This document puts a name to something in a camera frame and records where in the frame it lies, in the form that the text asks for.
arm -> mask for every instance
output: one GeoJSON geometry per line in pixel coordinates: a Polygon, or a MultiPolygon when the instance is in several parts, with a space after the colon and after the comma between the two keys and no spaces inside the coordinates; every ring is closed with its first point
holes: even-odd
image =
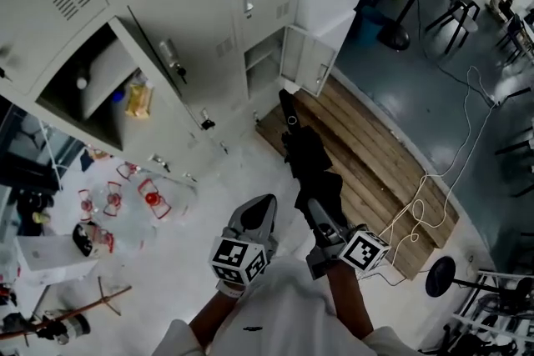
{"type": "Polygon", "coordinates": [[[337,318],[358,339],[367,337],[374,329],[365,309],[354,269],[340,261],[329,268],[326,274],[334,297],[337,318]]]}
{"type": "MultiPolygon", "coordinates": [[[[226,284],[234,289],[244,289],[240,285],[234,283],[227,282],[226,284]]],[[[227,297],[218,291],[204,308],[200,310],[200,313],[191,321],[189,327],[202,348],[206,349],[208,344],[213,341],[220,325],[222,325],[228,315],[232,313],[237,302],[237,298],[227,297]]]]}

blue bin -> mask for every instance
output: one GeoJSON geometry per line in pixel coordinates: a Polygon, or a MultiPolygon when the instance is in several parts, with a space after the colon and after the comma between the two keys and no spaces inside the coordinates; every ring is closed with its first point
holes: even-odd
{"type": "Polygon", "coordinates": [[[389,21],[376,9],[364,6],[360,11],[362,20],[357,41],[359,45],[370,46],[376,42],[376,36],[389,21]]]}

wooden pallet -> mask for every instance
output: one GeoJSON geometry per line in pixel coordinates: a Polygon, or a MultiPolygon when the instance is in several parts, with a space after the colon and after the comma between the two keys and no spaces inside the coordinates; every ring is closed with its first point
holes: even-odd
{"type": "MultiPolygon", "coordinates": [[[[332,160],[332,171],[343,178],[341,202],[345,216],[354,224],[366,223],[375,233],[381,233],[398,212],[416,194],[423,168],[391,134],[391,132],[335,79],[329,78],[322,94],[313,98],[304,91],[295,95],[295,108],[303,125],[310,125],[325,145],[332,160]]],[[[287,130],[281,107],[276,107],[257,126],[280,154],[285,155],[282,133],[287,130]]],[[[438,224],[443,219],[445,196],[431,178],[419,192],[425,203],[425,221],[438,224]]],[[[421,215],[420,206],[416,215],[421,215]]],[[[413,279],[434,248],[443,248],[451,235],[458,215],[447,205],[446,220],[439,228],[420,225],[417,242],[406,239],[399,248],[395,267],[406,278],[413,279]]],[[[390,239],[393,250],[416,225],[411,212],[395,223],[390,239]]]]}

open locker door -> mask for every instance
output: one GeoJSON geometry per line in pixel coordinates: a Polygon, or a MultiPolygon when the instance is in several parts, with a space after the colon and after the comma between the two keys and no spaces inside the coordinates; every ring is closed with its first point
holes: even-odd
{"type": "Polygon", "coordinates": [[[169,77],[133,23],[112,18],[113,29],[124,48],[154,85],[150,116],[144,127],[124,144],[125,160],[173,179],[190,179],[204,171],[214,157],[209,140],[199,137],[199,128],[175,92],[169,77]]]}
{"type": "Polygon", "coordinates": [[[288,26],[285,28],[280,73],[317,97],[338,52],[305,30],[288,26]]]}

white cable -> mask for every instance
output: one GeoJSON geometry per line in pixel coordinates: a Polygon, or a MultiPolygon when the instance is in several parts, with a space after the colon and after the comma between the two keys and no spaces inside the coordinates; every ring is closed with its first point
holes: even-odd
{"type": "MultiPolygon", "coordinates": [[[[479,83],[482,91],[484,92],[484,94],[489,99],[492,99],[488,95],[487,91],[484,89],[484,86],[482,85],[481,73],[478,70],[478,68],[476,68],[475,66],[470,66],[469,70],[467,70],[467,79],[466,79],[467,83],[469,83],[469,73],[470,73],[470,71],[472,69],[475,69],[476,72],[478,73],[478,83],[479,83]]],[[[393,255],[393,259],[391,260],[391,265],[392,266],[395,264],[395,260],[396,260],[397,254],[399,252],[399,248],[401,247],[402,243],[406,239],[410,238],[410,241],[412,243],[415,243],[415,242],[417,242],[417,240],[419,240],[419,234],[416,233],[416,228],[420,224],[425,224],[427,227],[430,227],[430,228],[439,228],[446,221],[446,218],[447,218],[446,206],[447,206],[447,204],[449,202],[449,197],[451,196],[452,189],[456,186],[456,183],[458,183],[458,181],[460,180],[461,175],[463,174],[464,170],[466,169],[466,166],[467,166],[467,164],[469,162],[469,159],[471,158],[471,155],[473,154],[473,152],[475,150],[476,144],[478,143],[478,140],[480,139],[480,137],[482,135],[482,131],[484,130],[484,127],[486,126],[487,119],[490,117],[490,114],[493,111],[493,108],[496,107],[496,103],[493,103],[493,105],[490,108],[490,111],[486,115],[486,118],[484,119],[484,123],[482,124],[481,129],[480,129],[478,135],[476,136],[476,140],[473,143],[473,147],[471,148],[471,151],[467,155],[467,159],[466,159],[464,165],[462,166],[462,168],[460,170],[460,173],[458,173],[458,176],[456,177],[456,179],[454,180],[453,184],[449,188],[449,191],[448,191],[448,193],[446,195],[446,198],[445,198],[445,202],[443,203],[443,218],[441,219],[441,221],[438,224],[432,225],[432,224],[427,223],[426,221],[423,221],[423,218],[425,216],[425,202],[422,199],[417,198],[417,196],[419,195],[419,192],[421,191],[421,189],[423,188],[423,186],[426,183],[426,180],[429,177],[439,177],[439,178],[441,178],[441,177],[444,177],[447,173],[449,173],[452,170],[454,164],[456,163],[456,160],[458,159],[458,156],[459,156],[461,150],[466,146],[467,142],[469,141],[469,137],[471,136],[471,121],[469,120],[469,115],[467,113],[467,98],[469,97],[470,92],[471,92],[471,85],[468,84],[467,85],[467,93],[466,93],[466,96],[464,97],[464,103],[463,103],[464,114],[466,115],[468,133],[467,133],[466,139],[464,140],[462,145],[458,148],[455,157],[452,159],[451,165],[449,166],[449,168],[447,168],[447,170],[444,173],[429,174],[427,171],[425,171],[425,174],[419,180],[419,187],[417,188],[416,194],[414,194],[414,197],[412,198],[412,200],[393,218],[393,220],[391,221],[391,224],[389,226],[387,226],[384,230],[382,230],[382,232],[379,235],[379,236],[382,236],[382,234],[387,232],[387,230],[391,229],[391,233],[390,233],[390,244],[391,244],[391,241],[393,239],[393,228],[395,226],[395,223],[397,221],[399,221],[402,218],[402,216],[406,213],[406,211],[410,210],[410,207],[411,207],[411,215],[415,219],[416,225],[412,228],[411,233],[406,235],[404,238],[402,238],[400,240],[400,242],[397,244],[396,249],[395,249],[395,253],[393,255]],[[415,207],[416,207],[417,203],[421,204],[421,216],[419,218],[416,216],[416,213],[415,213],[415,207]]]]}
{"type": "Polygon", "coordinates": [[[41,119],[39,118],[37,120],[39,122],[39,127],[41,128],[41,133],[43,134],[45,145],[47,146],[48,156],[50,156],[50,161],[52,162],[52,169],[56,174],[56,179],[58,180],[59,191],[63,191],[63,186],[61,185],[61,178],[59,177],[58,172],[58,165],[56,164],[56,159],[53,156],[52,148],[50,147],[50,142],[48,141],[47,133],[44,131],[43,122],[41,122],[41,119]]]}

